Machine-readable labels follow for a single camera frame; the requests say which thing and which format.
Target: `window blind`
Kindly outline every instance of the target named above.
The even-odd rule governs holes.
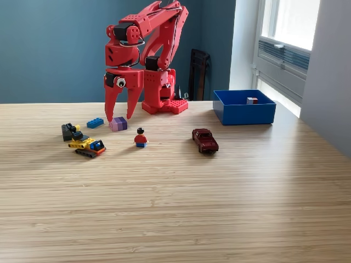
[[[269,55],[282,60],[283,62],[290,63],[295,67],[308,69],[310,54],[301,52],[286,46],[276,47],[274,44],[267,41],[260,40],[258,42],[258,49],[266,52]]]

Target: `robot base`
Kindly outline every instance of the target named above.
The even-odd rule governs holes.
[[[143,110],[147,111],[150,114],[155,114],[157,112],[171,112],[173,114],[180,114],[185,111],[188,107],[187,100],[171,100],[164,104],[162,108],[154,108],[146,104],[145,101],[141,104]]]

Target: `blue plastic bin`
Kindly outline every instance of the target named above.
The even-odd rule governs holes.
[[[249,97],[257,98],[258,104],[247,105]],[[223,125],[273,123],[275,107],[258,89],[214,91],[213,109]]]

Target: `cable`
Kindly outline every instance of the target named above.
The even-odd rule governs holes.
[[[145,41],[144,41],[144,39],[141,36],[139,37],[139,39],[141,39],[141,42],[138,42],[136,44],[124,44],[123,42],[120,41],[120,45],[122,47],[125,47],[125,48],[133,48],[133,47],[137,47],[139,45],[145,44]]]
[[[162,10],[166,10],[166,11],[171,11],[171,10],[183,10],[183,8],[182,8],[182,7],[160,8],[159,10],[153,11],[153,12],[148,13],[148,14],[146,14],[146,15],[154,15],[154,14],[159,13],[159,12],[162,11]]]

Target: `white window frame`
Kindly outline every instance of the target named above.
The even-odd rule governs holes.
[[[278,11],[279,0],[272,0],[271,19],[269,24],[268,36],[274,35],[276,16]],[[274,88],[284,96],[287,96],[294,103],[301,106],[302,97],[307,77],[307,71],[298,67],[295,67],[289,63],[283,62],[268,53],[265,53],[258,48],[258,42],[260,40],[269,42],[276,47],[282,45],[288,49],[292,49],[294,52],[302,52],[310,54],[310,50],[295,47],[293,45],[276,41],[271,38],[261,36],[264,18],[265,0],[260,0],[257,30],[256,30],[256,42],[254,48],[253,57],[253,73],[254,78],[252,82],[252,88],[257,89],[258,79],[261,78],[266,82],[273,84]]]

